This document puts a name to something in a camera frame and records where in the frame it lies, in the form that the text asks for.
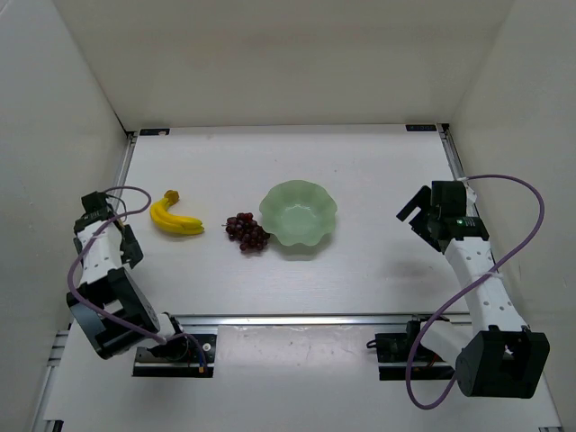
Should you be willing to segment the yellow fake banana bunch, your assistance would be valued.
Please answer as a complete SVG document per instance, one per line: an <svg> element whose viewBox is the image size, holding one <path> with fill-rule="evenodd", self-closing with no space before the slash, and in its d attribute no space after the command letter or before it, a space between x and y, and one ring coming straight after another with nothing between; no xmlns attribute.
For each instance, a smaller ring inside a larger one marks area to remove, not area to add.
<svg viewBox="0 0 576 432"><path fill-rule="evenodd" d="M179 193L168 190L162 199L154 202L149 210L154 225L169 234L194 236L204 233L203 223L193 217L174 215L169 210L179 202Z"/></svg>

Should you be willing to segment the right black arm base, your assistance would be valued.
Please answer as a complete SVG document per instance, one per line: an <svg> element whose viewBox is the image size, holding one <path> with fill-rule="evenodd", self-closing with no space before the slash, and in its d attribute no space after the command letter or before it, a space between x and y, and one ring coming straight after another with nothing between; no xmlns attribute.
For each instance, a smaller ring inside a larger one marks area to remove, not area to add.
<svg viewBox="0 0 576 432"><path fill-rule="evenodd" d="M405 380L408 356L425 318L409 320L402 331L376 333L366 343L366 348L376 353L381 382ZM411 371L413 381L444 381L450 380L453 375L454 369L438 354L422 345L418 346Z"/></svg>

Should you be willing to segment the green glass fruit bowl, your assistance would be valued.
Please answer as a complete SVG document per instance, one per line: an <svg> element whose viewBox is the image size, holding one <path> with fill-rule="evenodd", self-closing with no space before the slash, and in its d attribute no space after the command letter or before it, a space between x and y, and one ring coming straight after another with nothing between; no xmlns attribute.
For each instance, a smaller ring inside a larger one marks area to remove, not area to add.
<svg viewBox="0 0 576 432"><path fill-rule="evenodd" d="M259 210L264 230L286 247L314 247L337 225L335 200L323 186L304 180L275 185Z"/></svg>

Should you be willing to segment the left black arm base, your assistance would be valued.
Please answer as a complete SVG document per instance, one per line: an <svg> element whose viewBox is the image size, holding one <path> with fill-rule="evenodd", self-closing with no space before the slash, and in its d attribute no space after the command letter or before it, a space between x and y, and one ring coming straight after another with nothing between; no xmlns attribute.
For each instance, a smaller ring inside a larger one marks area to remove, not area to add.
<svg viewBox="0 0 576 432"><path fill-rule="evenodd" d="M137 348L132 376L138 378L212 378L217 354L218 330L213 328L191 327L184 332L192 334L200 348L186 339L174 342L166 351L164 348Z"/></svg>

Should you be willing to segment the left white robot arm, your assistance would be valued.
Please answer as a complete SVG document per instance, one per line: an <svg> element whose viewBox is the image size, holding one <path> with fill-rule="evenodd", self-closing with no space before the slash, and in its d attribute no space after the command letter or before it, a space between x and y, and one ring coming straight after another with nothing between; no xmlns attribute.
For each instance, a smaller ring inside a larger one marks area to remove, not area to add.
<svg viewBox="0 0 576 432"><path fill-rule="evenodd" d="M120 355L145 339L170 339L181 333L176 318L158 316L130 275L143 258L131 226L115 220L106 204L75 222L80 282L67 293L67 306L94 351L102 358Z"/></svg>

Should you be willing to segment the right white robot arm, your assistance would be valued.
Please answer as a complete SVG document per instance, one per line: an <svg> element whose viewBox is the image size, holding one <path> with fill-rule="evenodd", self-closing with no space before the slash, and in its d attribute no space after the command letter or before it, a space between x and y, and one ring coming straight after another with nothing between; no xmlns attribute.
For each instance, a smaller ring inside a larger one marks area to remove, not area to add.
<svg viewBox="0 0 576 432"><path fill-rule="evenodd" d="M530 399L536 392L550 344L519 315L493 261L490 235L471 216L475 193L460 181L424 185L399 211L400 221L452 267L461 290L409 336L405 381L411 381L419 347L450 365L449 384L467 397Z"/></svg>

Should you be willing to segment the dark red fake grapes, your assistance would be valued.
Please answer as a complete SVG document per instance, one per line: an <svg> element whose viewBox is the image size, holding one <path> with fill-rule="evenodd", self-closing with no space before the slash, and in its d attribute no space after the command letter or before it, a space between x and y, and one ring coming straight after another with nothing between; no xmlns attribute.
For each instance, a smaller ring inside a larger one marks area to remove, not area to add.
<svg viewBox="0 0 576 432"><path fill-rule="evenodd" d="M271 238L251 212L239 212L228 217L223 228L228 239L238 243L242 254L263 251Z"/></svg>

